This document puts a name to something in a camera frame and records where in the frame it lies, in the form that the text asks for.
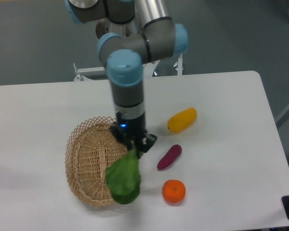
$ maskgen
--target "green leaf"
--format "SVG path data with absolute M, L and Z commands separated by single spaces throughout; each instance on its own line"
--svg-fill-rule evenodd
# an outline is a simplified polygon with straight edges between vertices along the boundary
M 105 170 L 106 186 L 120 204 L 129 204 L 136 199 L 140 193 L 140 181 L 135 147 Z
M 112 198 L 116 202 L 118 202 L 119 204 L 127 205 L 129 203 L 132 203 L 137 198 L 139 193 L 140 193 L 140 184 L 138 185 L 138 187 L 136 187 L 135 190 L 133 190 L 128 195 L 122 196 L 122 195 L 116 195 L 116 194 L 113 194 L 113 193 L 111 195 L 112 195 Z

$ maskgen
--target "wicker basket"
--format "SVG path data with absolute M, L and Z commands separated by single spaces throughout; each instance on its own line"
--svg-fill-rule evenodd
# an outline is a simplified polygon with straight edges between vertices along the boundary
M 67 142 L 67 182 L 74 195 L 88 205 L 114 203 L 105 184 L 105 169 L 127 150 L 109 131 L 113 122 L 111 117 L 89 119 L 77 126 Z

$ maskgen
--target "white table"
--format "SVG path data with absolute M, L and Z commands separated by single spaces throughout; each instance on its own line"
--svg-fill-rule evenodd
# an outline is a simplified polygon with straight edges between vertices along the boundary
M 256 72 L 147 78 L 148 130 L 157 143 L 140 161 L 141 194 L 130 205 L 85 206 L 65 175 L 66 142 L 88 118 L 114 116 L 107 80 L 0 86 L 0 231 L 232 231 L 289 225 L 281 197 L 289 167 Z M 193 106 L 196 123 L 167 133 L 173 114 Z M 173 144 L 182 156 L 167 171 Z M 167 205 L 168 179 L 186 185 Z

